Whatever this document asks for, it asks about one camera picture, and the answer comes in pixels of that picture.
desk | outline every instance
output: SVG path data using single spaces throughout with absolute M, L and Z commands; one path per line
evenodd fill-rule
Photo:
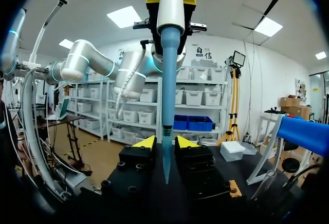
M 79 120 L 80 118 L 81 118 L 81 116 L 67 115 L 64 119 L 62 119 L 60 121 L 48 121 L 49 127 L 66 124 L 67 137 L 68 137 L 68 141 L 70 143 L 70 148 L 71 148 L 71 152 L 72 152 L 72 157 L 68 156 L 68 158 L 75 161 L 74 165 L 72 165 L 72 166 L 77 170 L 80 170 L 81 168 L 83 168 L 84 163 L 82 162 L 82 157 L 80 154 L 80 148 L 79 148 L 79 144 L 78 144 L 78 138 L 76 136 L 75 126 L 71 122 Z M 40 135 L 40 137 L 47 137 L 48 136 L 47 122 L 45 121 L 45 123 L 38 124 L 38 130 L 39 130 L 39 133 L 41 133 L 41 132 L 43 133 L 43 136 Z

white wall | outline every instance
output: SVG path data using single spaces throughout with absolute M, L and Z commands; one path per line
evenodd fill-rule
M 139 41 L 132 40 L 117 44 L 100 47 L 99 50 L 110 59 L 118 62 L 120 49 L 140 48 Z M 245 54 L 244 43 L 242 41 L 219 38 L 215 36 L 193 35 L 188 37 L 186 42 L 187 55 L 183 65 L 191 65 L 191 61 L 196 58 L 195 44 L 201 48 L 209 48 L 212 59 L 217 64 L 224 66 L 224 61 L 233 55 L 237 50 Z M 295 79 L 305 82 L 309 90 L 309 72 L 297 62 L 264 47 L 246 44 L 247 56 L 250 66 L 253 66 L 252 88 L 251 88 L 251 117 L 250 129 L 255 138 L 260 114 L 271 107 L 279 106 L 280 97 L 295 94 Z M 247 114 L 249 108 L 250 78 L 248 61 L 246 60 L 242 68 L 240 80 L 240 110 L 238 126 L 240 133 L 247 127 Z M 309 91 L 307 92 L 307 104 L 309 104 Z
M 320 64 L 317 64 L 316 66 L 314 67 L 311 67 L 309 70 L 308 70 L 308 73 L 311 75 L 311 74 L 316 74 L 316 73 L 319 73 L 319 72 L 324 72 L 324 71 L 329 71 L 329 59 L 323 59 L 321 60 L 323 61 L 322 63 Z
M 19 49 L 19 62 L 22 63 L 23 61 L 29 61 L 31 52 Z M 50 57 L 43 54 L 37 54 L 36 56 L 36 63 L 40 64 L 42 67 L 48 66 L 51 62 L 58 61 L 60 59 L 57 59 L 55 57 Z

white stand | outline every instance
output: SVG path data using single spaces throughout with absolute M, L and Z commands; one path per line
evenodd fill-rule
M 257 164 L 256 168 L 253 170 L 253 172 L 251 173 L 251 175 L 249 176 L 249 178 L 246 180 L 247 185 L 251 185 L 251 184 L 255 184 L 257 182 L 260 182 L 264 179 L 266 174 L 262 174 L 262 175 L 258 175 L 259 171 L 262 169 L 265 161 L 267 160 L 267 157 L 270 153 L 270 151 L 272 150 L 272 148 L 274 147 L 276 140 L 277 140 L 277 134 L 281 125 L 281 120 L 282 120 L 283 115 L 278 115 L 277 117 L 277 122 L 273 128 L 272 131 L 272 136 L 271 139 L 269 141 L 269 144 L 262 156 L 262 158 L 260 159 L 259 163 Z M 275 157 L 275 161 L 274 161 L 274 165 L 273 165 L 273 169 L 274 171 L 277 170 L 278 164 L 279 164 L 279 160 L 280 160 L 280 156 L 281 156 L 281 149 L 283 147 L 283 139 L 280 138 L 280 141 L 278 143 L 278 150 L 277 150 L 277 154 Z

blue storage bin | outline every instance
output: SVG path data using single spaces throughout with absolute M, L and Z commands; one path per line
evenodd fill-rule
M 208 116 L 189 116 L 187 130 L 212 131 L 212 121 Z
M 175 115 L 174 129 L 187 130 L 187 116 L 186 115 Z

white box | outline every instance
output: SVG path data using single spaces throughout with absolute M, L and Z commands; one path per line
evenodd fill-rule
M 206 106 L 219 106 L 222 93 L 218 91 L 205 91 Z
M 244 150 L 245 148 L 236 141 L 221 143 L 221 155 L 227 162 L 241 160 Z
M 135 144 L 135 132 L 131 132 L 130 130 L 123 129 L 124 139 L 128 144 Z
M 206 146 L 215 146 L 218 140 L 214 138 L 201 138 L 201 144 Z
M 135 123 L 138 121 L 138 115 L 136 111 L 123 110 L 123 120 L 125 122 Z
M 119 114 L 119 119 L 115 117 L 115 109 L 109 108 L 108 109 L 108 118 L 111 120 L 123 120 L 123 112 Z
M 80 124 L 80 126 L 82 126 L 82 127 L 86 127 L 86 119 L 80 119 L 80 120 L 79 120 L 79 124 Z
M 105 92 L 103 92 L 102 99 L 105 99 Z M 100 88 L 90 88 L 90 97 L 94 99 L 99 99 Z
M 46 103 L 46 95 L 37 95 L 35 98 L 36 104 L 45 104 Z
M 154 102 L 155 99 L 156 99 L 155 89 L 143 89 L 142 94 L 140 95 L 139 98 L 141 102 Z
M 70 101 L 68 103 L 68 109 L 70 109 L 72 111 L 76 111 L 76 102 L 75 101 Z
M 175 104 L 182 104 L 182 102 L 183 102 L 183 93 L 184 93 L 184 90 L 182 90 L 182 89 L 177 89 L 176 90 Z
M 190 67 L 182 66 L 177 75 L 177 79 L 189 79 L 189 75 L 190 75 Z
M 139 143 L 139 142 L 143 141 L 144 139 L 146 139 L 143 135 L 141 135 L 139 133 L 136 133 L 134 138 L 135 138 L 135 143 Z
M 185 90 L 186 105 L 201 106 L 203 91 L 198 90 Z
M 139 111 L 138 118 L 140 124 L 152 125 L 155 123 L 155 111 Z
M 124 137 L 123 130 L 121 127 L 112 127 L 112 133 L 113 133 L 113 136 L 115 136 L 115 137 L 118 137 L 118 138 Z
M 78 102 L 78 112 L 91 112 L 92 111 L 92 104 L 91 103 L 84 103 Z
M 187 140 L 189 140 L 192 143 L 197 144 L 199 141 L 199 137 L 196 134 L 191 134 L 191 133 L 183 133 L 181 135 L 183 138 L 186 138 Z
M 71 97 L 76 97 L 77 96 L 77 90 L 75 88 L 70 88 L 68 89 L 68 94 L 71 96 Z
M 86 120 L 86 127 L 91 130 L 97 129 L 100 127 L 100 122 L 99 122 L 99 120 L 88 119 L 88 120 Z
M 225 79 L 225 69 L 224 68 L 210 68 L 210 77 L 212 81 L 224 81 Z
M 193 76 L 195 80 L 208 80 L 208 68 L 207 67 L 192 67 Z
M 78 88 L 78 97 L 90 97 L 90 90 L 87 88 Z
M 267 146 L 264 143 L 261 143 L 261 146 L 259 148 L 259 153 L 261 153 L 261 155 L 263 155 L 265 153 L 266 148 L 267 148 Z M 278 149 L 277 147 L 272 148 L 270 153 L 267 156 L 267 159 L 273 158 L 277 153 L 277 149 Z

